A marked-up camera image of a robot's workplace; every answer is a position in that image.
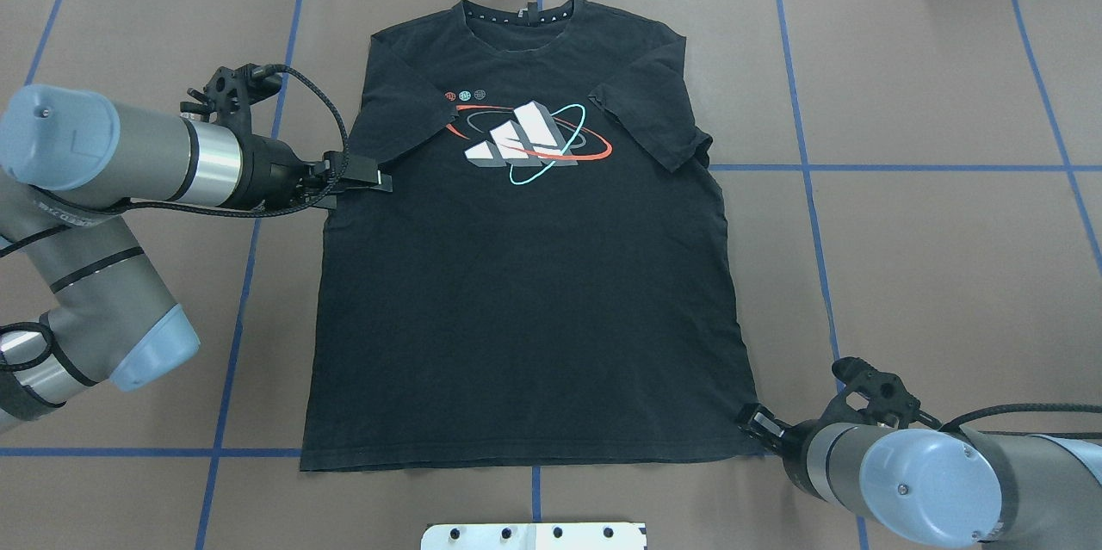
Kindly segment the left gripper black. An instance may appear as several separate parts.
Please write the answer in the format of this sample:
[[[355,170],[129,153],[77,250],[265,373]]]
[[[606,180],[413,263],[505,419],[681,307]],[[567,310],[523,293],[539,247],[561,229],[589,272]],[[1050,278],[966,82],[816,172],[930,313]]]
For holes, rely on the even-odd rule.
[[[304,206],[325,192],[336,173],[337,152],[327,152],[318,161],[303,161],[279,139],[250,137],[244,142],[241,208],[271,212]],[[334,194],[353,190],[391,194],[393,177],[382,172],[345,173],[336,182]]]

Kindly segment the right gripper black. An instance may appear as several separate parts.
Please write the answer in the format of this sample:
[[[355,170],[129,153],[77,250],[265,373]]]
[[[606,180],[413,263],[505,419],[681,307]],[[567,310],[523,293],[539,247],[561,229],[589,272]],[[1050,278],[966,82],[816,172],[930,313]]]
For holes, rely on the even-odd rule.
[[[764,405],[745,405],[737,413],[737,424],[763,447],[779,451],[784,474],[798,490],[822,495],[829,490],[827,461],[832,440],[824,436],[830,422],[807,420],[790,427]]]

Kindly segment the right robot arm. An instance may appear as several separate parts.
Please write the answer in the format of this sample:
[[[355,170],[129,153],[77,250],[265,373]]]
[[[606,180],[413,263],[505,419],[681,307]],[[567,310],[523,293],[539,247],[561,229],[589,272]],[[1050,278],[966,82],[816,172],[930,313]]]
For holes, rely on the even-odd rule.
[[[850,420],[784,423],[761,405],[741,428],[784,461],[799,490],[917,544],[1098,549],[1099,445],[961,428],[892,429]]]

